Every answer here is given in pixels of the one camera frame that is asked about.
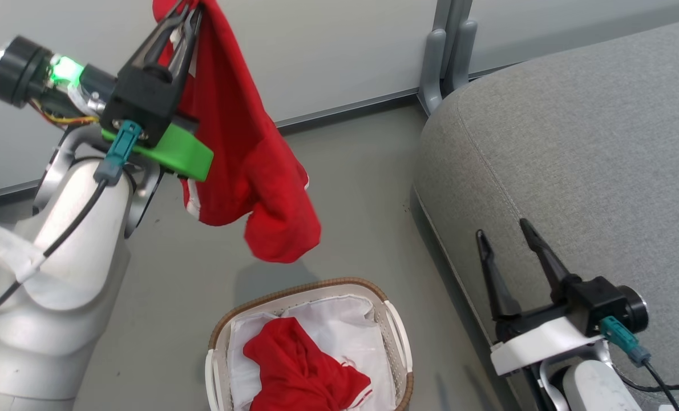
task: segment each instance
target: floor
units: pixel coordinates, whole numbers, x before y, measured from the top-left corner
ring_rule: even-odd
[[[245,219],[195,221],[177,180],[165,178],[128,242],[131,265],[76,411],[207,411],[204,359],[222,315],[342,276],[376,283],[400,312],[413,350],[412,411],[517,409],[507,385],[490,377],[486,343],[410,195],[425,120],[413,104],[286,136],[323,223],[321,245],[291,265],[256,260]]]

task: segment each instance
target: gray fabric upholstery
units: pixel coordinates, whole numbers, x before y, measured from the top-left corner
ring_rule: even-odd
[[[679,23],[457,90],[423,130],[415,189],[488,336],[476,229],[523,308],[549,302],[518,226],[524,216],[570,270],[645,297],[650,326],[640,339],[661,376],[679,384]],[[625,374],[654,385],[612,351]],[[532,409],[524,383],[514,386]],[[645,410],[666,403],[635,395]]]

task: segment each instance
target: white basket handle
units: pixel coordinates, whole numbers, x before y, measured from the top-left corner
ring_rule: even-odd
[[[410,354],[410,341],[408,341],[408,334],[405,332],[405,327],[403,326],[403,320],[400,319],[398,310],[395,309],[393,303],[389,301],[384,301],[387,310],[390,312],[389,318],[393,323],[393,333],[399,339],[399,348],[401,349],[401,354],[404,356],[404,365],[408,372],[413,371],[413,357]]]
[[[210,411],[220,411],[217,406],[217,396],[215,396],[215,372],[212,366],[212,352],[210,349],[205,357],[205,389],[207,390],[207,403],[210,405]]]

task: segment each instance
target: red cloth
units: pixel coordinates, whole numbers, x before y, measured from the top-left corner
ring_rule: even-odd
[[[261,367],[250,411],[339,411],[371,393],[368,376],[322,353],[296,318],[264,325],[243,354]]]
[[[204,183],[183,182],[185,206],[200,221],[229,224],[246,213],[245,240],[261,260],[292,263],[319,244],[321,227],[306,195],[309,178],[266,114],[227,19],[203,3],[195,78],[180,111],[200,122],[196,137],[215,152]],[[175,0],[153,0],[157,21]],[[166,65],[172,49],[160,63]]]

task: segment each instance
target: laundry basket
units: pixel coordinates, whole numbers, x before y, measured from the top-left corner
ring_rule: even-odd
[[[347,295],[365,297],[373,302],[374,321],[381,329],[387,361],[393,373],[396,411],[405,410],[413,394],[413,359],[403,322],[395,307],[375,284],[365,279],[348,277],[275,292],[228,312],[212,331],[205,357],[205,385],[211,411],[233,411],[231,382],[228,377],[228,343],[234,321],[258,312],[280,315],[284,310],[300,304]]]

